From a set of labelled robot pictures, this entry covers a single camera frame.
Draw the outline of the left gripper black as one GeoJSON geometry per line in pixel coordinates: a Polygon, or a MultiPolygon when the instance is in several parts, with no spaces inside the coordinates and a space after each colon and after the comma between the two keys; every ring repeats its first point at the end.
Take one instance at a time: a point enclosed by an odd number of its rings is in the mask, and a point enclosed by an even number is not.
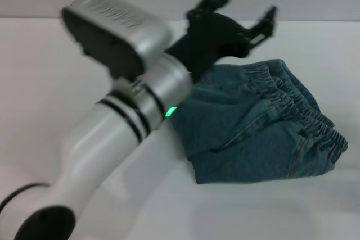
{"type": "Polygon", "coordinates": [[[235,20],[218,13],[230,0],[200,0],[186,13],[187,33],[170,46],[166,53],[175,57],[199,81],[219,59],[227,56],[244,58],[275,32],[277,7],[270,6],[260,20],[247,30],[235,20]]]}

